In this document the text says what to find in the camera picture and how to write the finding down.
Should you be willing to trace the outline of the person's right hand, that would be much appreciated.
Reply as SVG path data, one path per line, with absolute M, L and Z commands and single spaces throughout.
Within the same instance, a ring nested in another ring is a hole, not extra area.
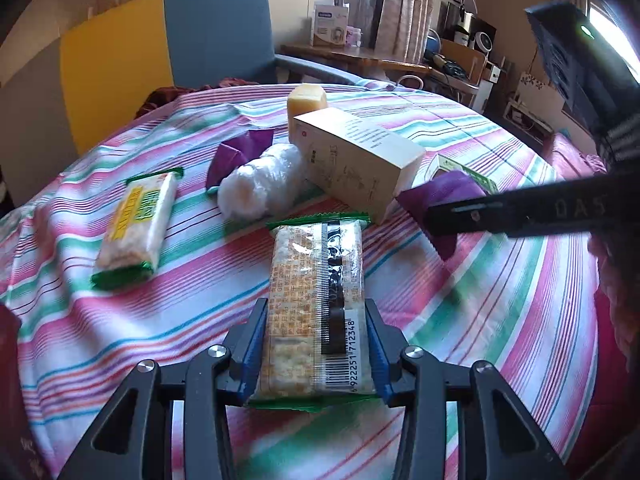
M 631 371 L 634 341 L 639 337 L 639 310 L 631 303 L 631 292 L 620 270 L 614 266 L 605 244 L 595 235 L 590 236 L 588 250 L 598 260 L 600 285 L 610 302 L 610 319 L 617 348 L 626 359 L 626 371 Z

